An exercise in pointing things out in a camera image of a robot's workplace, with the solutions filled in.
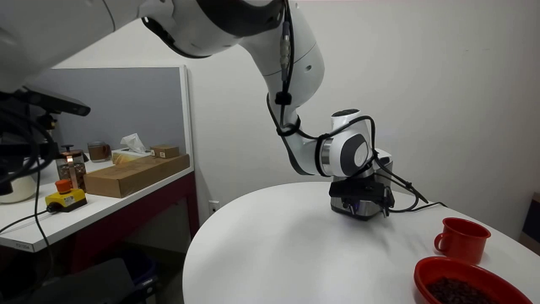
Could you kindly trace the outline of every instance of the cardboard box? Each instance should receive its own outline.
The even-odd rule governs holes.
[[[141,157],[84,176],[89,194],[122,198],[146,188],[190,166],[190,156]]]
[[[150,153],[155,157],[171,158],[180,155],[180,149],[168,144],[160,144],[158,146],[150,147]]]
[[[130,151],[129,148],[113,150],[111,154],[112,154],[113,164],[126,163],[126,162],[130,162],[132,160],[136,160],[141,157],[146,157],[146,156],[151,155],[150,150],[147,150],[146,153],[137,153],[137,152]]]
[[[519,236],[519,242],[531,251],[540,255],[540,194],[532,196],[529,212]]]

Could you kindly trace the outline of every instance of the white desk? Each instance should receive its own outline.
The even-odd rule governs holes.
[[[92,172],[110,167],[112,162],[93,163],[88,161],[85,165],[86,171]],[[193,172],[193,166],[122,199],[87,194],[88,204],[85,206],[69,213],[42,214],[38,217],[39,223],[49,243],[55,243],[191,172]],[[54,184],[56,180],[58,180],[58,174],[53,162],[42,171],[42,182],[38,194],[38,211],[45,210],[45,197],[57,191]],[[34,204],[34,196],[24,202],[0,204],[0,228],[25,216],[32,215]],[[45,248],[45,241],[36,226],[35,220],[31,218],[2,232],[0,234],[0,246],[37,252]]]
[[[258,190],[212,215],[187,252],[185,303],[415,303],[414,267],[436,255],[442,219],[472,220],[437,206],[362,222],[330,209],[329,185]],[[397,209],[414,200],[394,194]],[[480,266],[540,303],[540,257],[484,226]]]

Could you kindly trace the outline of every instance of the electrical outlet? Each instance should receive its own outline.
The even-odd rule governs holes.
[[[208,201],[208,207],[210,209],[210,215],[214,214],[221,207],[219,201]]]

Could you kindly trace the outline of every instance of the red bowl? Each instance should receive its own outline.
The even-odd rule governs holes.
[[[442,277],[467,282],[499,304],[532,304],[516,287],[501,277],[484,268],[445,256],[422,259],[414,269],[414,282],[427,303],[441,304],[429,293],[426,285]]]

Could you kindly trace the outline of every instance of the glass jar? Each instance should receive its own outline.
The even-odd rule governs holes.
[[[56,159],[56,169],[58,177],[61,180],[70,180],[72,189],[82,189],[86,192],[84,186],[84,175],[86,174],[86,166],[84,165],[84,153],[82,150],[70,150],[72,144],[62,146],[66,149],[60,152]]]

